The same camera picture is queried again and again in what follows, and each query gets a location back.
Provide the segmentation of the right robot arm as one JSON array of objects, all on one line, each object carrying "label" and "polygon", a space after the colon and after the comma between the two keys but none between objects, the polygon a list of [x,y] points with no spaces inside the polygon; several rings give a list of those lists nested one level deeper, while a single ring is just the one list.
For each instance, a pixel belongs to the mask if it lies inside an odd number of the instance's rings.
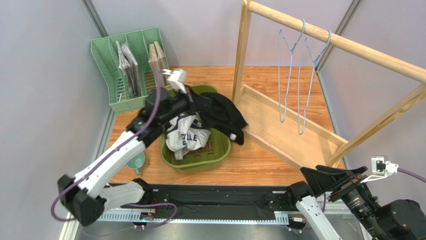
[{"label": "right robot arm", "polygon": [[288,205],[297,208],[321,240],[340,240],[317,197],[330,192],[329,202],[341,200],[373,240],[424,240],[426,215],[418,202],[397,199],[381,206],[366,184],[367,167],[343,170],[324,165],[301,167],[305,180],[288,185]]}]

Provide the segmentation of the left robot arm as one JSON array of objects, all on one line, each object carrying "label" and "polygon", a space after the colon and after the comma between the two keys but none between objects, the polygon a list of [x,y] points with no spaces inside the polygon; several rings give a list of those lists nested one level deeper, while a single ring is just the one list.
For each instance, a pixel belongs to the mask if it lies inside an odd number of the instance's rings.
[{"label": "left robot arm", "polygon": [[87,227],[110,209],[137,203],[141,203],[143,208],[150,208],[145,196],[152,188],[144,180],[137,178],[130,183],[110,187],[107,184],[124,165],[164,133],[164,126],[170,120],[182,113],[202,110],[202,96],[189,85],[185,85],[184,89],[170,96],[165,88],[155,88],[145,99],[144,107],[110,148],[75,175],[61,176],[57,181],[58,197],[52,203],[51,215],[60,219],[55,214],[55,206],[61,203],[71,213],[71,220]]}]

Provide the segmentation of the white tank top navy trim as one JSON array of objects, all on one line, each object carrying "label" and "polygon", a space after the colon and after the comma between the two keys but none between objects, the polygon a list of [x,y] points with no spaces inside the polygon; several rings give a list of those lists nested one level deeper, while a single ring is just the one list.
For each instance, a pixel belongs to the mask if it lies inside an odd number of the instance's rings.
[{"label": "white tank top navy trim", "polygon": [[189,152],[207,145],[211,131],[203,128],[196,115],[182,113],[171,119],[169,124],[165,131],[165,143],[177,161],[183,160]]}]

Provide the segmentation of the black garment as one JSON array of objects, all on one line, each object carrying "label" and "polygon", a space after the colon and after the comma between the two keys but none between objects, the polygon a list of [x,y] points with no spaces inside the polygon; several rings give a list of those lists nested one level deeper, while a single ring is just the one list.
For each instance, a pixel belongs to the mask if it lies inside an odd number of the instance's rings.
[{"label": "black garment", "polygon": [[248,124],[230,99],[217,92],[194,93],[192,98],[204,128],[215,129],[238,145],[245,143],[243,129]]}]

